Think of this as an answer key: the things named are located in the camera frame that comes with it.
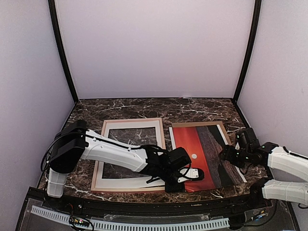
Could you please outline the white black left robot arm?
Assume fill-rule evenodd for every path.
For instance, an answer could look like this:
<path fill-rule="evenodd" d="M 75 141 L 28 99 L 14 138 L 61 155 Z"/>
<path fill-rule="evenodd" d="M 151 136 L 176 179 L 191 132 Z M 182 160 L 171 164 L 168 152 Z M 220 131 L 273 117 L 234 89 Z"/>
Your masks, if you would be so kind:
<path fill-rule="evenodd" d="M 88 129 L 85 120 L 77 120 L 55 136 L 40 164 L 41 171 L 49 169 L 45 191 L 58 210 L 68 206 L 68 199 L 63 196 L 64 185 L 80 159 L 109 163 L 150 176 L 147 183 L 160 179 L 168 193 L 183 191 L 187 180 L 201 181 L 205 177 L 201 169 L 191 167 L 192 161 L 182 147 L 168 151 L 154 144 L 128 145 L 103 137 Z"/>

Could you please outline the black table edge rail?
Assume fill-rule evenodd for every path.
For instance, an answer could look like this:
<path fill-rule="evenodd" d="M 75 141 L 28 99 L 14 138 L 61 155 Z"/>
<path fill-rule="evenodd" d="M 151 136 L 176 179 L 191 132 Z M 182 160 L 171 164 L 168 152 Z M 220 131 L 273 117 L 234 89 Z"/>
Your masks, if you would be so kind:
<path fill-rule="evenodd" d="M 103 219 L 114 215 L 133 218 L 166 218 L 167 221 L 180 218 L 188 218 L 193 221 L 228 218 L 229 229 L 233 230 L 276 231 L 294 227 L 289 203 L 267 200 L 251 207 L 248 197 L 248 195 L 241 195 L 227 199 L 191 203 L 141 204 L 91 200 L 67 195 L 56 199 L 47 197 L 44 190 L 29 188 L 16 228 L 19 231 L 71 231 L 75 229 L 31 214 L 30 210 L 34 205 L 87 219 Z"/>

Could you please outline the brown cardboard backing board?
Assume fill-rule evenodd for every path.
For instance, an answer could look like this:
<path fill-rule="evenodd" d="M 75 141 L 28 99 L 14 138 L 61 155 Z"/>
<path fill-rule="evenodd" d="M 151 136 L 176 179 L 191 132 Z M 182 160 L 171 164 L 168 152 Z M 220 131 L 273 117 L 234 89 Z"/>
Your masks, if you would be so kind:
<path fill-rule="evenodd" d="M 223 126 L 222 121 L 209 121 L 209 122 L 187 122 L 187 123 L 172 123 L 172 128 L 186 128 L 186 127 L 200 127 L 200 126 L 214 126 L 216 125 L 221 133 L 225 144 L 231 145 L 231 140 Z"/>

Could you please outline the red sunset photo print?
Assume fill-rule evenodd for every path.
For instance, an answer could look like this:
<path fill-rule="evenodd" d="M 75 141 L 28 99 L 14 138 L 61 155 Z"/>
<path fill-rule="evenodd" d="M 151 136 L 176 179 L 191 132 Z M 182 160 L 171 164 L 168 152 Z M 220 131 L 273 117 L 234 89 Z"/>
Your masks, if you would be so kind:
<path fill-rule="evenodd" d="M 172 148 L 182 147 L 192 160 L 192 168 L 205 174 L 202 181 L 186 181 L 187 192 L 219 189 L 246 183 L 238 167 L 221 160 L 219 153 L 226 145 L 219 129 L 214 126 L 169 128 Z"/>

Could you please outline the black corner post right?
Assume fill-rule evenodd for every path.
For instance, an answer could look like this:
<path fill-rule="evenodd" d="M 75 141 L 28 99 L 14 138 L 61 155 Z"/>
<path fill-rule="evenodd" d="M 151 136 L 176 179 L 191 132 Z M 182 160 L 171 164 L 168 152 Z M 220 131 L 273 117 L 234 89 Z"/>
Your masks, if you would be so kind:
<path fill-rule="evenodd" d="M 232 102 L 234 105 L 236 105 L 239 100 L 239 97 L 240 97 L 240 94 L 241 94 L 241 91 L 244 85 L 245 77 L 248 71 L 248 67 L 250 64 L 250 60 L 251 60 L 251 56 L 252 56 L 252 52 L 254 48 L 254 43 L 255 43 L 255 39 L 257 35 L 257 28 L 258 28 L 259 17 L 260 17 L 260 12 L 261 12 L 261 5 L 262 5 L 262 0 L 255 0 L 251 28 L 250 28 L 249 38 L 248 38 L 247 47 L 246 47 L 246 51 L 244 55 L 243 65 L 240 71 L 235 93 L 232 98 Z"/>

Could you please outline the black corner post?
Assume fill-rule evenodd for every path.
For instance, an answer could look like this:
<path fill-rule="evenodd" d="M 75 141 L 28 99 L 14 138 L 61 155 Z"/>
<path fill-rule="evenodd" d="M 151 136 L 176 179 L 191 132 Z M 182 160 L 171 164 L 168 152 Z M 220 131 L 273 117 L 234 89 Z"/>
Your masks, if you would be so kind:
<path fill-rule="evenodd" d="M 255 39 L 257 35 L 257 28 L 258 28 L 259 17 L 260 17 L 260 12 L 261 12 L 261 5 L 262 5 L 262 0 L 255 0 L 251 28 L 250 28 L 249 38 L 248 38 L 247 47 L 246 47 L 246 51 L 244 55 L 243 65 L 240 71 L 235 93 L 232 98 L 232 102 L 234 105 L 236 105 L 239 100 L 239 97 L 240 97 L 240 94 L 241 94 L 241 91 L 244 85 L 245 77 L 248 71 L 248 67 L 250 64 L 250 60 L 251 60 L 251 56 L 252 56 L 252 52 L 254 48 L 254 43 L 255 43 Z"/>
<path fill-rule="evenodd" d="M 58 50 L 58 54 L 60 57 L 61 65 L 63 68 L 64 76 L 71 94 L 71 97 L 73 99 L 74 104 L 78 103 L 79 98 L 77 96 L 77 91 L 75 88 L 75 85 L 73 83 L 73 78 L 69 69 L 67 57 L 65 54 L 64 50 L 64 44 L 61 36 L 61 31 L 60 31 L 60 25 L 59 25 L 59 20 L 58 20 L 58 15 L 57 15 L 57 10 L 56 10 L 56 2 L 55 0 L 48 0 L 48 5 L 49 5 L 49 12 L 50 12 L 50 17 L 51 17 L 51 24 L 53 28 L 53 33 L 56 41 L 56 46 Z"/>

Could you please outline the black corner post left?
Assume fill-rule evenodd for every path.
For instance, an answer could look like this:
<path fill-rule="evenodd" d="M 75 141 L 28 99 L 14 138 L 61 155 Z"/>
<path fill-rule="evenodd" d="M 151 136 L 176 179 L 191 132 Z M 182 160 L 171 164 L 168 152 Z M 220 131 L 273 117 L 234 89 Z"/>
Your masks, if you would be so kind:
<path fill-rule="evenodd" d="M 73 78 L 69 69 L 67 57 L 65 54 L 64 50 L 64 44 L 61 36 L 61 31 L 60 31 L 60 25 L 59 25 L 59 20 L 58 20 L 58 15 L 57 15 L 57 10 L 56 10 L 56 2 L 55 0 L 48 0 L 48 5 L 49 5 L 49 12 L 50 12 L 50 17 L 51 17 L 51 24 L 53 28 L 53 33 L 56 41 L 56 46 L 58 50 L 58 54 L 60 57 L 61 65 L 63 68 L 64 76 L 71 94 L 71 97 L 73 99 L 74 104 L 78 103 L 79 98 L 77 96 L 77 91 L 75 88 L 75 85 L 73 83 Z"/>

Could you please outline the clear acrylic sheet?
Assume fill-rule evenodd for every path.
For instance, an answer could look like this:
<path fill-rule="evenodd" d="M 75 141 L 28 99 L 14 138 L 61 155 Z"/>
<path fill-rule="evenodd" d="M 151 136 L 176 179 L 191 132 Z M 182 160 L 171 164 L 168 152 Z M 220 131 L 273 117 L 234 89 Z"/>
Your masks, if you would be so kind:
<path fill-rule="evenodd" d="M 108 138 L 123 142 L 129 145 L 157 145 L 155 128 L 126 128 L 126 129 L 111 129 L 109 130 Z M 103 179 L 127 179 L 148 177 L 147 175 L 133 172 L 130 169 L 104 163 Z"/>

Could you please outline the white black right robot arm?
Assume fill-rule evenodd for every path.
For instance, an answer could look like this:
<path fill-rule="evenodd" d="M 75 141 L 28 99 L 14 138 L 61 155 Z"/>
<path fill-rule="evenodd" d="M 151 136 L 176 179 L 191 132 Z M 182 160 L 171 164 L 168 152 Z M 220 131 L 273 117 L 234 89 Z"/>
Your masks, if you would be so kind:
<path fill-rule="evenodd" d="M 296 181 L 283 181 L 282 177 L 267 176 L 250 186 L 250 194 L 245 204 L 250 209 L 257 208 L 265 200 L 281 200 L 308 206 L 308 158 L 289 151 L 286 147 L 272 142 L 260 145 L 240 144 L 238 148 L 225 145 L 219 153 L 222 160 L 241 168 L 245 164 L 263 166 L 278 173 L 283 172 L 296 178 Z"/>

